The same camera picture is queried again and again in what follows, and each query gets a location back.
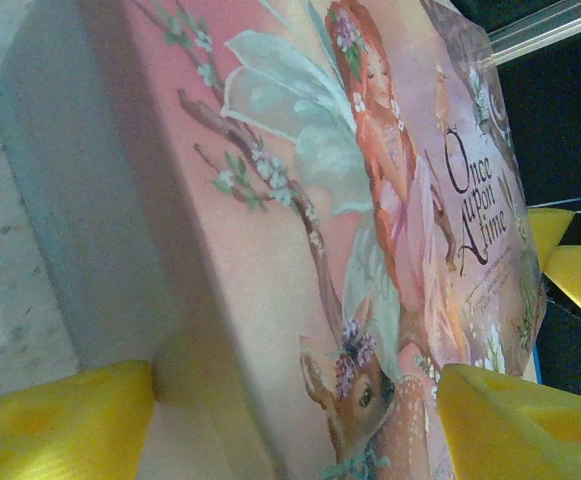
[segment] fairy illustration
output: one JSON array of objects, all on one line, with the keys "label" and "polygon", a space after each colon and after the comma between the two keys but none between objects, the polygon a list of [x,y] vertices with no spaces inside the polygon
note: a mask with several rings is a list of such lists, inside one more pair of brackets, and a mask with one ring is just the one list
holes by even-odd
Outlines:
[{"label": "fairy illustration", "polygon": [[[219,111],[185,89],[178,99],[189,117],[231,148],[220,167],[194,145],[216,188],[251,210],[267,211],[269,202],[292,208],[305,229],[338,347],[330,352],[300,338],[305,387],[326,411],[335,450],[336,465],[322,478],[431,478],[427,434],[434,405],[426,403],[430,391],[419,377],[438,382],[445,363],[471,362],[453,284],[457,244],[434,166],[400,110],[399,85],[370,12],[358,0],[332,2],[325,15],[312,2],[299,2],[326,60],[321,65],[287,39],[297,32],[284,15],[259,0],[286,35],[248,29],[229,39],[225,47],[239,66],[224,80],[205,22],[178,1],[177,12],[161,10],[161,18],[131,1],[184,49],[213,94]],[[446,75],[440,67],[437,74],[443,141],[449,106]],[[293,145],[298,178],[260,133]],[[331,194],[334,216],[360,218],[341,299],[306,193],[312,186]],[[421,359],[416,375],[404,372],[399,360],[409,346]]]}]

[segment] illustrated painting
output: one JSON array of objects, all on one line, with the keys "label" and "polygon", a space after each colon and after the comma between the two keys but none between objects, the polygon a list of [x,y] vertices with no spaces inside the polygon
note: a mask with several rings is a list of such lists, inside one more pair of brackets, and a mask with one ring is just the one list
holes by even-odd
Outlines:
[{"label": "illustrated painting", "polygon": [[[127,8],[244,350],[306,412],[262,406],[288,477],[453,478],[441,369],[521,375],[545,309],[487,35],[434,0],[208,3]],[[253,320],[277,286],[301,305]]]}]

